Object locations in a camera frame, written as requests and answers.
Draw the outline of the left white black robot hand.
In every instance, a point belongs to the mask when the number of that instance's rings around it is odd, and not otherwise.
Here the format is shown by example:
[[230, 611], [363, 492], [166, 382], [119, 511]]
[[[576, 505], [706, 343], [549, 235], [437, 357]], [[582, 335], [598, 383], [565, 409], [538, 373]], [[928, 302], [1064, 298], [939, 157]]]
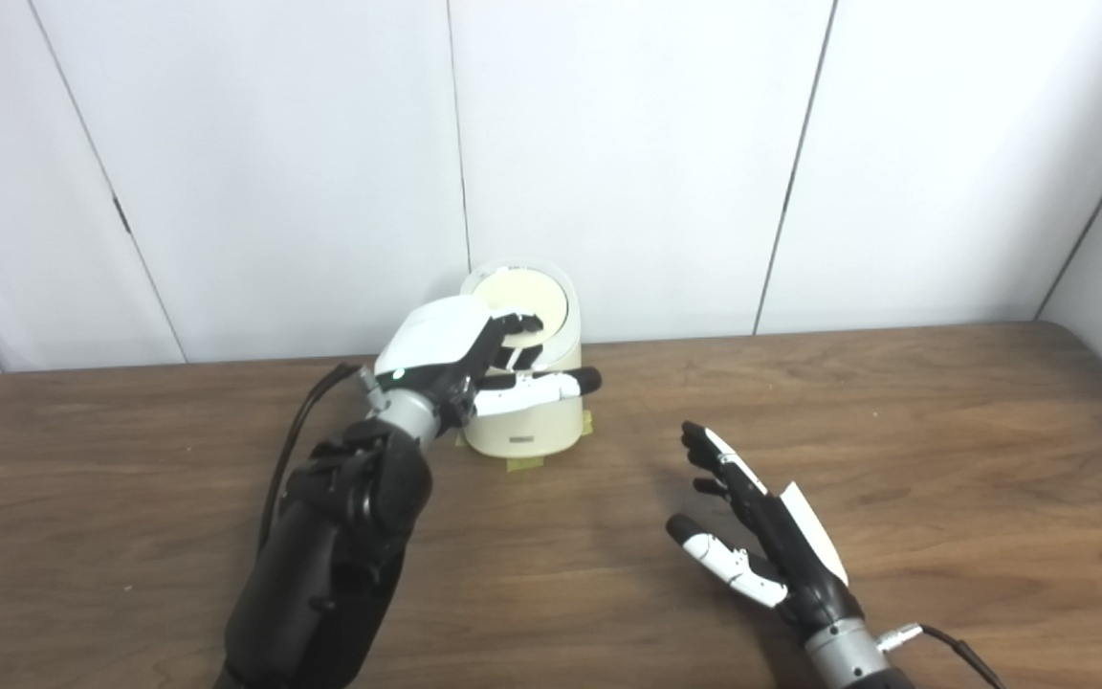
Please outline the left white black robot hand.
[[542, 331], [521, 308], [494, 309], [460, 294], [417, 308], [376, 359], [381, 422], [409, 437], [440, 437], [477, 417], [498, 417], [599, 391], [595, 367], [534, 372], [517, 366], [506, 340]]

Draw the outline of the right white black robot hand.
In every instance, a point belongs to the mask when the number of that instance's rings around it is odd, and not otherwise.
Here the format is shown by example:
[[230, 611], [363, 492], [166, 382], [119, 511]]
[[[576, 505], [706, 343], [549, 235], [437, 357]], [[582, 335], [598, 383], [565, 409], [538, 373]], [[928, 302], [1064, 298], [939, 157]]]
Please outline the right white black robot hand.
[[687, 420], [681, 432], [688, 462], [709, 474], [693, 480], [693, 489], [725, 500], [761, 553], [722, 541], [682, 513], [666, 523], [676, 543], [741, 596], [777, 611], [800, 640], [844, 620], [865, 620], [834, 545], [801, 489], [791, 483], [771, 493], [738, 451], [705, 426]]

